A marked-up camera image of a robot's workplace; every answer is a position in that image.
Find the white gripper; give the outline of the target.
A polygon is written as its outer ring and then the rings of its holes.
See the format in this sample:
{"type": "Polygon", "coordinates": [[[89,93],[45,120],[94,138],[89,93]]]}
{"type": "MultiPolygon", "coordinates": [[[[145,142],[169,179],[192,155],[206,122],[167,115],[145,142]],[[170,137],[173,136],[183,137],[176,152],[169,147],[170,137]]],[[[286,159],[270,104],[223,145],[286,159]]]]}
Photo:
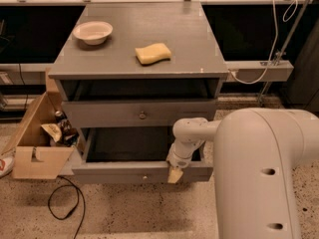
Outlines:
{"type": "Polygon", "coordinates": [[[195,142],[182,142],[176,139],[173,142],[166,157],[166,161],[171,165],[168,171],[168,183],[178,183],[183,176],[182,168],[189,166],[193,153],[198,150],[202,144],[202,140],[195,142]]]}

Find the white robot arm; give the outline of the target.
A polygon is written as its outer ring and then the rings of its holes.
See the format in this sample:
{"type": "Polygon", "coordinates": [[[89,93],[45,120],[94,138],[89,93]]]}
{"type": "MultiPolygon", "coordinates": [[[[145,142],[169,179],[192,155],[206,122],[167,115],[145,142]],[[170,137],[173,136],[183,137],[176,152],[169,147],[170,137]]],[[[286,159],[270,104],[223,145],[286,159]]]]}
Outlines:
{"type": "Polygon", "coordinates": [[[319,119],[302,110],[242,109],[222,120],[180,119],[166,160],[176,183],[213,143],[219,239],[301,239],[292,169],[319,156],[319,119]]]}

